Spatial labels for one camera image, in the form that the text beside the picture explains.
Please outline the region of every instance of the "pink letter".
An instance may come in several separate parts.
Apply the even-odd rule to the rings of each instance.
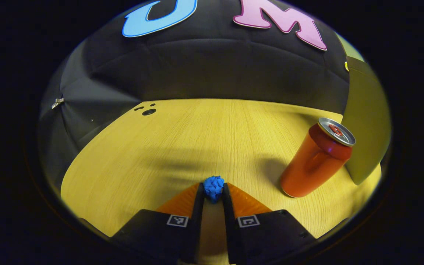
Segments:
[[[320,50],[326,50],[326,45],[311,17],[292,8],[282,11],[268,0],[241,0],[241,2],[242,14],[233,17],[235,23],[247,27],[271,28],[271,23],[263,18],[261,13],[263,11],[284,33],[289,33],[294,25],[299,23],[300,30],[296,32],[299,39]]]

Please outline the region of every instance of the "red can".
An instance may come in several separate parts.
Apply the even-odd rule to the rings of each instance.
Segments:
[[[355,143],[352,133],[341,124],[318,119],[281,175],[283,191],[295,198],[311,193],[343,167]]]

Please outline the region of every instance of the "blue letter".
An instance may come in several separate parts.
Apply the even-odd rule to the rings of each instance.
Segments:
[[[151,8],[159,2],[150,3],[128,14],[122,35],[138,37],[171,27],[192,15],[197,7],[197,0],[176,0],[176,7],[171,14],[157,20],[148,20],[148,13],[150,13]]]

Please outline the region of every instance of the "orange gripper pad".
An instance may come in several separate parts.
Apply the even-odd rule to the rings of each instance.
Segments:
[[[229,187],[230,196],[232,198],[235,218],[272,212],[271,209],[266,207],[263,203],[260,203],[259,200],[253,198],[248,193],[242,191],[230,183],[227,183],[227,185]]]
[[[156,211],[160,213],[169,213],[170,215],[188,216],[191,218],[192,210],[194,208],[195,195],[197,194],[198,188],[199,183],[190,186],[183,190],[180,194],[174,196],[171,200],[158,207]]]

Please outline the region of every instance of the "wood grain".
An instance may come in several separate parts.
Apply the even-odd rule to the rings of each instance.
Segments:
[[[235,99],[142,102],[116,119],[74,159],[61,196],[73,213],[108,236],[140,209],[154,210],[183,189],[222,176],[272,210],[288,210],[320,237],[357,212],[381,176],[359,186],[345,168],[303,198],[285,196],[278,178],[320,116],[288,104]],[[151,115],[142,112],[155,108]],[[201,264],[228,264],[221,203],[204,205]]]

